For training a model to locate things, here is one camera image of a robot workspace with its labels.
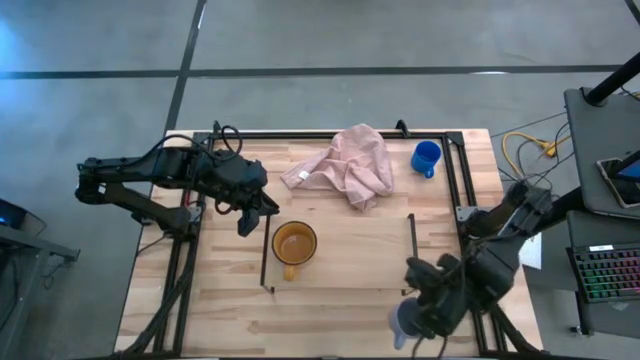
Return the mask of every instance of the pink towel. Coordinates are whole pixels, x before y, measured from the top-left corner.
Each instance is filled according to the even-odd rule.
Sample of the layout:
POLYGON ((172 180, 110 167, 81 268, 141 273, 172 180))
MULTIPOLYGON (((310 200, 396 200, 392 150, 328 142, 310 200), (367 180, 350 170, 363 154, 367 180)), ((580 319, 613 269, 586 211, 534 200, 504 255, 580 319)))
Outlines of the pink towel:
POLYGON ((331 146, 282 175, 289 189, 338 190, 351 205, 365 211, 376 194, 393 192, 389 152, 382 136, 365 124, 336 134, 331 146))

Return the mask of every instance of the gray floor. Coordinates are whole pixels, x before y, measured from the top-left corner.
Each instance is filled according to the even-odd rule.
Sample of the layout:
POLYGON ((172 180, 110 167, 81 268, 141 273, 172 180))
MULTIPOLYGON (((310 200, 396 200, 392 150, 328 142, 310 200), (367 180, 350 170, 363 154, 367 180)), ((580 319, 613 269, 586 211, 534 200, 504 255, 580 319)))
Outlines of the gray floor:
MULTIPOLYGON (((195 5, 0 2, 0 71, 179 69, 195 5)), ((623 0, 209 0, 192 68, 619 64, 638 51, 638 35, 623 0)), ((390 127, 401 118, 414 128, 497 133, 562 112, 564 89, 606 75, 190 79, 177 128, 209 129, 214 119, 245 129, 390 127)), ((161 136, 174 86, 175 79, 0 80, 0 198, 44 218, 46 237, 82 249, 78 263, 41 291, 23 358, 113 348, 140 227, 125 211, 76 201, 75 164, 148 149, 161 136)), ((564 122, 526 132, 551 140, 564 122)), ((510 142, 512 151, 519 141, 510 142)), ((508 170, 499 137, 494 148, 508 170)), ((569 142, 560 148, 561 156, 570 152, 569 142)), ((523 163, 533 172, 554 162, 527 151, 523 163)), ((573 189, 573 161, 549 179, 556 194, 573 189)), ((530 288, 552 353, 637 357, 636 340, 572 337, 573 296, 530 288)))

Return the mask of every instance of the phone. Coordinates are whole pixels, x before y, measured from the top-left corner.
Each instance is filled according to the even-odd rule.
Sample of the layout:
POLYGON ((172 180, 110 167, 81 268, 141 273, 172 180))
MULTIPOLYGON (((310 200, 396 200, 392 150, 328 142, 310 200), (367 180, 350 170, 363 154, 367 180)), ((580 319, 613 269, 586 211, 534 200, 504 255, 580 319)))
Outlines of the phone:
POLYGON ((622 163, 622 160, 612 158, 598 160, 596 161, 596 166, 618 204, 623 208, 631 208, 640 205, 640 186, 638 186, 639 183, 636 180, 633 180, 638 179, 637 181, 640 181, 640 157, 635 161, 629 162, 626 166, 621 166, 622 163))
POLYGON ((613 179, 640 182, 640 151, 615 164, 609 176, 613 179))

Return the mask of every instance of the yellow cable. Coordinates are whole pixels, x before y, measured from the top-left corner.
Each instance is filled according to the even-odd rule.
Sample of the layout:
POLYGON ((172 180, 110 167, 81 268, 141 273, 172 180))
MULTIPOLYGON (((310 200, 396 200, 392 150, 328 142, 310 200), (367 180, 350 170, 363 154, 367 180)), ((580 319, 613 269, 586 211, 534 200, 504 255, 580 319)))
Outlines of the yellow cable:
POLYGON ((516 164, 513 163, 513 161, 511 160, 511 157, 509 156, 509 152, 507 151, 507 139, 509 139, 511 136, 522 136, 525 139, 529 139, 533 141, 534 143, 538 144, 542 148, 547 148, 549 146, 549 143, 538 140, 531 135, 517 132, 517 131, 504 134, 504 136, 502 137, 502 155, 504 155, 504 158, 507 159, 509 166, 511 166, 511 168, 516 173, 516 175, 518 175, 520 178, 524 178, 524 175, 522 175, 522 172, 520 171, 520 169, 518 169, 516 164))
POLYGON ((513 160, 511 160, 511 157, 509 156, 509 152, 507 151, 507 139, 509 139, 511 136, 521 136, 525 139, 533 141, 534 143, 538 144, 538 146, 540 146, 540 148, 542 149, 543 155, 546 155, 547 157, 550 157, 550 158, 556 156, 557 155, 556 148, 571 137, 571 135, 567 135, 566 137, 562 138, 562 140, 559 140, 558 143, 556 144, 555 142, 549 143, 548 141, 536 139, 535 137, 529 134, 521 133, 518 131, 512 131, 512 132, 506 133, 502 137, 502 154, 504 155, 505 159, 507 159, 509 166, 511 166, 513 171, 518 176, 520 176, 520 178, 524 178, 524 175, 521 169, 519 169, 518 166, 513 163, 513 160))

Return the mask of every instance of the orange cup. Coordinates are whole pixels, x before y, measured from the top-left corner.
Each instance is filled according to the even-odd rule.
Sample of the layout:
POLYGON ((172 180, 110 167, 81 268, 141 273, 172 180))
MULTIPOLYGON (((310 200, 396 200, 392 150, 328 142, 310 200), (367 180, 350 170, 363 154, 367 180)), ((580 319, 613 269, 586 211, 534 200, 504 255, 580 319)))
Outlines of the orange cup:
POLYGON ((284 279, 292 281, 296 267, 311 260, 315 254, 318 238, 311 226, 301 221, 290 221, 273 234, 271 247, 276 258, 284 263, 284 279))

